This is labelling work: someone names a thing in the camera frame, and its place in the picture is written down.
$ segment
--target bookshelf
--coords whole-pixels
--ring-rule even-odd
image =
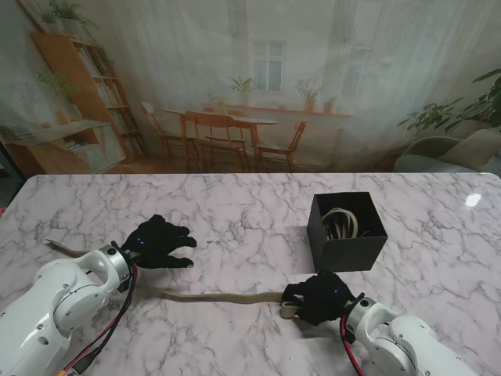
[[[82,117],[108,121],[128,160],[143,155],[146,144],[104,50],[62,35],[34,32],[31,37],[48,65],[80,89],[71,101]]]

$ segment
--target printed backdrop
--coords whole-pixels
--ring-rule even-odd
[[[0,7],[0,137],[26,176],[501,172],[499,0]]]

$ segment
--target windowsill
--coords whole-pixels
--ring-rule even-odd
[[[247,107],[247,106],[240,106],[240,105],[231,105],[228,104],[226,105],[228,108],[233,108],[236,110],[243,110],[243,111],[266,111],[266,112],[280,112],[284,114],[305,114],[308,116],[327,116],[327,117],[332,117],[332,118],[349,118],[351,115],[348,114],[336,114],[336,113],[328,113],[328,112],[307,112],[303,110],[289,110],[287,108],[271,108],[271,107]]]

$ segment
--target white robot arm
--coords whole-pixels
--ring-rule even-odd
[[[128,264],[112,246],[41,267],[33,287],[0,312],[0,375],[54,376],[72,330],[89,322],[129,277]]]
[[[346,320],[382,374],[393,376],[478,376],[439,341],[421,319],[398,315],[370,298],[361,299]]]

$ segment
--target wooden chair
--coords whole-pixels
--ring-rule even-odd
[[[285,158],[287,159],[287,164],[289,165],[290,172],[294,172],[296,167],[294,165],[294,151],[296,151],[297,145],[299,144],[299,139],[301,138],[301,135],[305,131],[306,121],[304,120],[298,121],[296,123],[295,128],[296,128],[296,134],[294,135],[288,149],[280,149],[278,146],[272,146],[272,145],[258,145],[259,168],[261,168],[263,153],[280,154],[284,155]]]
[[[238,169],[240,165],[240,171],[243,171],[245,169],[242,158],[243,144],[240,142],[235,142],[230,134],[230,129],[235,128],[235,121],[231,116],[188,111],[186,112],[186,120],[192,121],[195,125],[195,142],[200,148],[200,155],[205,171],[207,171],[207,163],[209,161],[211,163],[211,167],[214,167],[215,150],[219,153],[235,156],[236,159],[233,159],[235,167]],[[200,138],[200,126],[209,128],[210,135],[207,137],[207,139]],[[213,137],[213,128],[223,128],[225,130],[226,138]],[[211,150],[210,160],[207,158],[207,148]]]
[[[184,147],[182,143],[182,137],[173,135],[173,134],[168,134],[166,133],[162,127],[160,126],[160,123],[158,122],[157,118],[155,117],[155,109],[153,106],[148,103],[148,102],[141,102],[141,110],[150,122],[151,126],[155,130],[155,132],[158,134],[158,137],[160,137],[160,143],[162,147],[161,151],[161,156],[162,160],[166,161],[171,159],[173,157],[173,154],[171,153],[171,146],[174,147]],[[193,159],[195,161],[199,160],[199,155],[198,155],[198,149],[196,148],[195,145],[195,137],[186,137],[186,140],[188,141],[188,157],[189,159]]]
[[[205,107],[204,112],[208,112],[210,114],[214,113],[214,108],[211,107]],[[237,111],[237,110],[229,110],[228,115],[232,116],[241,116],[245,118],[245,113],[242,111]],[[251,171],[251,162],[249,161],[249,156],[247,155],[247,149],[245,148],[245,138],[243,137],[243,129],[241,127],[237,127],[240,130],[240,138],[239,139],[232,139],[233,143],[240,143],[242,145],[242,150],[239,151],[239,153],[242,155],[243,159],[245,160],[245,164],[247,165],[247,168],[249,169],[249,172]],[[209,139],[211,141],[228,141],[224,137],[213,137],[213,136],[207,136],[206,139]]]

